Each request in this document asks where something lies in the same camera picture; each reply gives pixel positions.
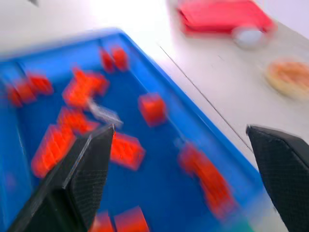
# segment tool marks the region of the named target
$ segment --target clear plastic piece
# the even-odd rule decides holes
[[[93,99],[88,100],[88,106],[90,112],[97,120],[114,124],[117,128],[122,127],[123,121],[120,120],[116,112],[96,104]]]

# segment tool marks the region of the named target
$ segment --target table surface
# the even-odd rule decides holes
[[[175,1],[0,1],[0,52],[119,27],[153,58],[257,168],[247,124],[284,130],[309,141],[309,104],[278,94],[266,83],[267,64],[281,57],[309,61],[306,38],[282,24],[259,50],[241,50],[229,38],[181,33]],[[256,231],[287,231],[273,210]]]

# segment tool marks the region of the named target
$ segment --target white table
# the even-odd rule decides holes
[[[253,166],[247,124],[281,129],[309,141],[308,103],[281,96],[262,75],[277,57],[309,59],[309,42],[281,24],[269,46],[253,52],[240,50],[227,38],[184,36],[173,3],[164,0],[41,0],[39,8],[25,0],[0,1],[2,53],[111,26],[128,33]],[[251,220],[256,231],[287,231],[273,210],[258,213]]]

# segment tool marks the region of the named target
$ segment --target blue tray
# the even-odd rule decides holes
[[[129,72],[106,74],[101,68],[99,47],[109,50],[113,45],[128,53]],[[262,189],[259,173],[207,116],[125,33],[110,29],[0,63],[4,83],[23,78],[27,71],[46,74],[55,87],[52,96],[14,109],[4,83],[0,84],[0,231],[10,226],[40,181],[33,176],[30,162],[64,105],[61,93],[72,78],[74,65],[101,72],[110,80],[108,93],[97,101],[116,111],[124,121],[121,131],[137,137],[146,149],[136,172],[110,163],[100,211],[108,210],[113,217],[139,205],[154,232],[205,231],[218,226],[198,180],[177,163],[179,144],[186,140],[207,154],[241,206]],[[149,128],[138,110],[137,98],[147,92],[158,92],[169,109],[169,121],[156,128]]]

